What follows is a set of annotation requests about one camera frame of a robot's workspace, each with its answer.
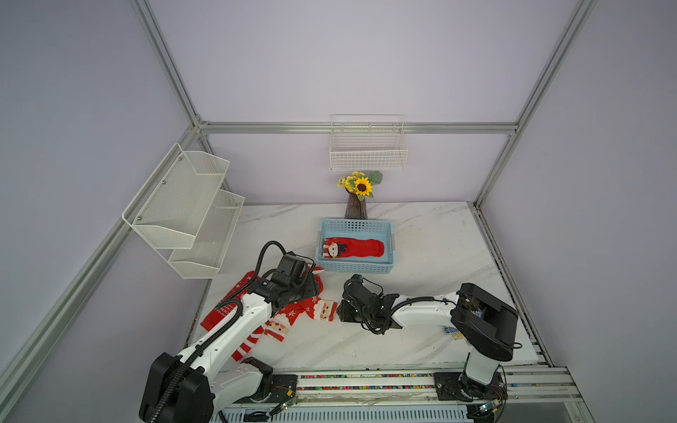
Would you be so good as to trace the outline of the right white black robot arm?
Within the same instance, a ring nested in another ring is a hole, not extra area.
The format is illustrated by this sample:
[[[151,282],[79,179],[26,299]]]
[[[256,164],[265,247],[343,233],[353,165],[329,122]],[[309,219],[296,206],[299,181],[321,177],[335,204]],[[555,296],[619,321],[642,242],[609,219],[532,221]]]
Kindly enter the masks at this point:
[[[460,332],[471,347],[459,376],[462,392],[497,386],[497,370],[513,360],[518,312],[513,306],[473,283],[464,283],[445,296],[407,297],[370,291],[361,275],[344,284],[337,308],[341,322],[359,324],[374,335],[390,329],[418,326],[450,327]]]

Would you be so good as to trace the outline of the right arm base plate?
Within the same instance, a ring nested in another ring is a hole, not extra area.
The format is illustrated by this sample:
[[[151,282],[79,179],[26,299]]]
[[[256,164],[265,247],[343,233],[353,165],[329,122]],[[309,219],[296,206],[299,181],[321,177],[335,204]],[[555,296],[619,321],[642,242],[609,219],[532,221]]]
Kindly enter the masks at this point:
[[[495,372],[489,384],[475,382],[465,372],[433,373],[435,392],[440,401],[471,403],[479,400],[504,400],[506,384]]]

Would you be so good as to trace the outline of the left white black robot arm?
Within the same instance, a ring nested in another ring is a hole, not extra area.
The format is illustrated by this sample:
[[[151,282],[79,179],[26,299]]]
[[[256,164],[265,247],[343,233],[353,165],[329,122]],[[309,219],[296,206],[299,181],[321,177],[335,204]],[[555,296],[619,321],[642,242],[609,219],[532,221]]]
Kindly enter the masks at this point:
[[[229,405],[249,398],[262,402],[273,389],[273,368],[234,354],[280,310],[319,293],[309,257],[284,250],[279,264],[254,269],[234,287],[216,311],[226,315],[198,341],[178,354],[161,354],[151,365],[141,400],[144,422],[207,422]]]

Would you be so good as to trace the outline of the light blue plastic basket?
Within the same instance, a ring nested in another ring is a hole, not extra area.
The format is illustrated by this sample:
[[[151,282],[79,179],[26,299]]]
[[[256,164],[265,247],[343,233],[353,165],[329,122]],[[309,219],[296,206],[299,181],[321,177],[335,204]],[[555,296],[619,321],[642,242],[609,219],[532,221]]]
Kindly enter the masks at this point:
[[[326,271],[388,274],[396,263],[392,224],[387,220],[324,219],[315,255]]]

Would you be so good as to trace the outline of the red snowman sock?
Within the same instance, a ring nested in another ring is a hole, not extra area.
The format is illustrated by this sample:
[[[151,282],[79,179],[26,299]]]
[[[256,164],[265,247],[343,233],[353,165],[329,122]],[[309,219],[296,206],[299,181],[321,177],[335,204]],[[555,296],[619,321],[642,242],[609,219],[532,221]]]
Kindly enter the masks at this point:
[[[322,257],[330,259],[382,257],[385,253],[385,246],[382,241],[344,237],[326,238],[323,242],[322,249]]]

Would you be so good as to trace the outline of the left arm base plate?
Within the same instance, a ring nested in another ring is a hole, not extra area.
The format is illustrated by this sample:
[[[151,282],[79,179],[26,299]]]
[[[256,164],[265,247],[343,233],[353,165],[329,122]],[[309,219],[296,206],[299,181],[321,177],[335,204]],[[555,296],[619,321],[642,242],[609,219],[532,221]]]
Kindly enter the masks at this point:
[[[289,391],[296,393],[298,375],[265,376],[257,391],[249,397],[241,398],[237,404],[278,404],[289,397]]]

